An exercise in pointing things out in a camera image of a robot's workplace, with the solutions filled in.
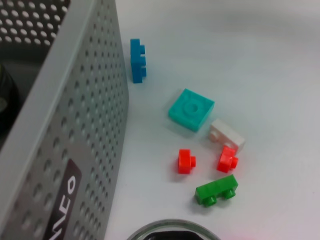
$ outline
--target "perforated metal case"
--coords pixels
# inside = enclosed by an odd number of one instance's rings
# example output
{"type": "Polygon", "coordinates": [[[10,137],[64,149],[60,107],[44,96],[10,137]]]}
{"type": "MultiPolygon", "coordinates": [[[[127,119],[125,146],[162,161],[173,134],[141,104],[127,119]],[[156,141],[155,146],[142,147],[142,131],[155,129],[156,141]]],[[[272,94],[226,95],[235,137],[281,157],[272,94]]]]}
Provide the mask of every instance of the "perforated metal case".
{"type": "Polygon", "coordinates": [[[0,0],[8,60],[42,67],[0,153],[0,239],[47,239],[70,160],[82,177],[64,239],[103,239],[128,111],[115,1],[0,0]]]}

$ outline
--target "toy block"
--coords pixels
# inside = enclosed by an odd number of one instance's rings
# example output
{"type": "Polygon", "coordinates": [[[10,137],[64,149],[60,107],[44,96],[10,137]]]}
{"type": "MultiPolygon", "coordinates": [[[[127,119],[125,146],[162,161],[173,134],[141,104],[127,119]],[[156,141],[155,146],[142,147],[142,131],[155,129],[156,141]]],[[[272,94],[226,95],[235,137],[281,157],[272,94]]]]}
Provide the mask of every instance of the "toy block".
{"type": "Polygon", "coordinates": [[[235,152],[241,151],[246,143],[242,136],[220,119],[216,119],[210,126],[210,140],[235,149],[235,152]]]}
{"type": "Polygon", "coordinates": [[[217,198],[230,199],[236,195],[238,187],[237,180],[233,175],[223,177],[219,180],[198,186],[195,189],[195,199],[199,205],[206,208],[217,203],[217,198]]]}
{"type": "Polygon", "coordinates": [[[185,89],[169,110],[169,117],[196,132],[204,124],[215,102],[185,89]]]}
{"type": "Polygon", "coordinates": [[[146,57],[141,56],[146,54],[145,46],[140,45],[140,39],[130,40],[130,56],[131,70],[133,83],[142,83],[143,78],[147,76],[146,57]]]}
{"type": "Polygon", "coordinates": [[[235,169],[238,163],[238,158],[235,157],[235,155],[235,149],[224,146],[216,169],[224,173],[228,173],[229,170],[235,169]]]}
{"type": "Polygon", "coordinates": [[[196,157],[191,156],[190,149],[180,149],[178,157],[178,173],[190,174],[191,169],[196,166],[196,157]]]}

